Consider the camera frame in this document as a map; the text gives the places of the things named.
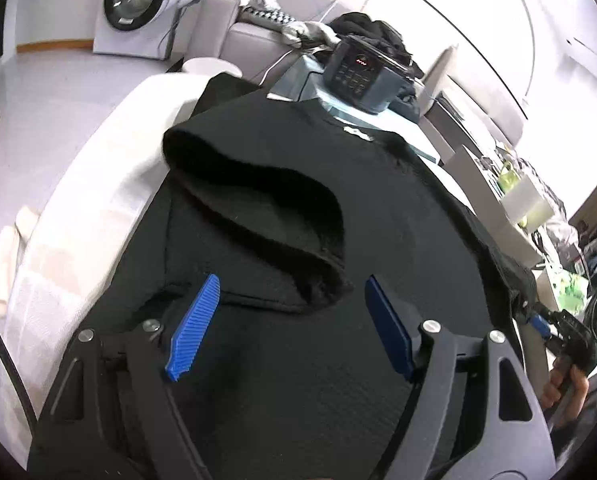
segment white stool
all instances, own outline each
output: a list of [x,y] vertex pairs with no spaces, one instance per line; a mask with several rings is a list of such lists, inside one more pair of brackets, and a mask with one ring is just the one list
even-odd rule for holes
[[235,64],[217,57],[193,57],[182,64],[182,71],[187,74],[214,76],[227,72],[236,77],[243,77],[243,72]]

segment black garment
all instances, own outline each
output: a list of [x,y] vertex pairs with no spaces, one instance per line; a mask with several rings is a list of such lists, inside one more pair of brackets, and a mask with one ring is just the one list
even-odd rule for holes
[[403,37],[389,23],[380,20],[373,22],[368,15],[362,12],[346,12],[332,20],[329,26],[341,36],[347,34],[362,36],[369,44],[405,66],[409,66],[411,63],[415,70],[414,77],[420,79],[425,75],[411,58],[411,54],[407,52],[403,44]]
[[265,93],[166,133],[172,172],[82,327],[160,318],[216,273],[221,304],[173,390],[213,478],[366,480],[410,387],[363,283],[379,273],[423,316],[466,335],[496,327],[519,351],[502,260],[400,136],[361,128],[367,142],[317,101]]

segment sofa armrest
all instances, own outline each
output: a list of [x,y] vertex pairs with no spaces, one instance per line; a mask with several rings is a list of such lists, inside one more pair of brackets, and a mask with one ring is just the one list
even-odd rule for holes
[[219,57],[229,28],[238,19],[240,0],[200,0],[198,20],[185,52],[192,57]]

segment wooden baseboard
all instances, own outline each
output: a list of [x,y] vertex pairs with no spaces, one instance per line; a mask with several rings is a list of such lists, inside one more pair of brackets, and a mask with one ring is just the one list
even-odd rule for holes
[[39,41],[38,43],[25,43],[16,46],[16,52],[39,52],[41,50],[61,50],[64,48],[86,48],[91,50],[94,47],[94,40],[57,40]]

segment clothing tag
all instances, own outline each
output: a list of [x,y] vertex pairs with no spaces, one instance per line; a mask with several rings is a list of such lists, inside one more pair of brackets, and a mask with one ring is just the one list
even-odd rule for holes
[[368,136],[368,134],[364,134],[363,132],[361,132],[358,128],[352,128],[351,126],[345,126],[343,128],[343,130],[345,130],[349,134],[360,137],[361,139],[368,140],[369,142],[374,140],[372,137]]

